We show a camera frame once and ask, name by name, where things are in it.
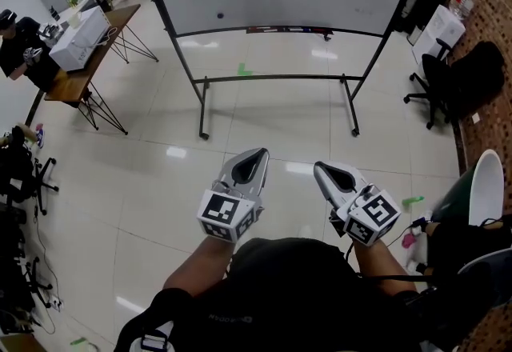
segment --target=black shirt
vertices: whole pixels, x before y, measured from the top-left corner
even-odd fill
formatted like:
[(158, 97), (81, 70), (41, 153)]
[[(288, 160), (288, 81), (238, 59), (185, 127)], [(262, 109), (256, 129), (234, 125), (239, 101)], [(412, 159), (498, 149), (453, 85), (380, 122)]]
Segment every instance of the black shirt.
[(42, 48), (42, 55), (38, 63), (29, 67), (25, 76), (39, 89), (48, 91), (55, 78), (59, 65), (49, 56), (50, 48), (39, 39), (39, 24), (32, 18), (24, 17), (16, 23), (16, 36), (12, 39), (3, 39), (0, 48), (0, 67), (6, 76), (23, 63), (23, 52), (27, 48)]
[(337, 247), (256, 239), (236, 253), (227, 278), (204, 294), (160, 292), (126, 324), (115, 351), (130, 350), (132, 342), (172, 322), (176, 352), (411, 352), (418, 343), (410, 339), (415, 323), (408, 315), (400, 299), (358, 278)]

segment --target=brick wall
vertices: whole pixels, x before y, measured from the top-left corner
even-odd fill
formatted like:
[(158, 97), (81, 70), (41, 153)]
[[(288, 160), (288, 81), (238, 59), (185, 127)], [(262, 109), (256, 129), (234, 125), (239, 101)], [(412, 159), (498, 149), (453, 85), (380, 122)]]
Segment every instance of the brick wall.
[(451, 56), (459, 59), (479, 41), (494, 42), (505, 59), (505, 85), (491, 104), (478, 110), (480, 122), (471, 117), (462, 120), (466, 159), (472, 166), (485, 149), (499, 154), (505, 174), (504, 210), (512, 213), (512, 0), (477, 0), (465, 22), (466, 33)]

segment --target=tiled floor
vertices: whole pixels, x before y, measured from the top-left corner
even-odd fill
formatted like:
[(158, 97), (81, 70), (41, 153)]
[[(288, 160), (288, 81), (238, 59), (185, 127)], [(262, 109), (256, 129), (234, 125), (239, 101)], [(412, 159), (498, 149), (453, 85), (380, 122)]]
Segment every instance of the tiled floor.
[[(39, 217), (64, 301), (63, 312), (50, 312), (57, 333), (36, 329), (51, 351), (68, 350), (80, 336), (102, 351), (113, 349), (124, 323), (148, 307), (167, 275), (202, 240), (195, 220), (199, 200), (232, 154), (264, 146), (272, 157), (263, 192), (266, 210), (251, 228), (253, 236), (294, 236), (310, 225), (314, 238), (344, 250), (349, 240), (340, 240), (326, 222), (329, 209), (313, 179), (313, 162), (357, 166), (397, 202), (425, 196), (423, 203), (404, 209), (387, 242), (458, 176), (451, 129), (428, 131), (425, 106), (402, 101), (414, 88), (408, 77), (416, 64), (400, 34), (391, 36), (355, 99), (360, 137), (350, 134), (338, 82), (265, 80), (212, 84), (205, 142), (198, 137), (199, 102), (154, 4), (142, 1), (130, 26), (160, 63), (131, 54), (127, 65), (109, 54), (94, 78), (128, 136), (102, 121), (96, 132), (80, 113), (58, 102), (44, 102), (34, 120), (46, 129), (39, 156), (58, 160), (51, 176), (61, 187), (48, 194), (48, 215)], [(336, 34), (327, 43), (312, 34), (238, 31), (180, 43), (197, 78), (234, 75), (241, 62), (260, 73), (362, 74), (378, 44), (349, 34)], [(29, 244), (40, 251), (31, 220), (26, 229)], [(403, 264), (400, 242), (391, 249)], [(50, 277), (44, 266), (42, 275)], [(45, 314), (41, 311), (41, 320), (50, 329)]]

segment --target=bottle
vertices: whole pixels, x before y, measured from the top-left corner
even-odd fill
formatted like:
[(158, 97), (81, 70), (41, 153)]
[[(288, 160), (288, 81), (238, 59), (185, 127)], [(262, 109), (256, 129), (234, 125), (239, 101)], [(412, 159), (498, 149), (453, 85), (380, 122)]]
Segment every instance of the bottle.
[(475, 0), (450, 0), (449, 8), (452, 14), (463, 21), (473, 9)]

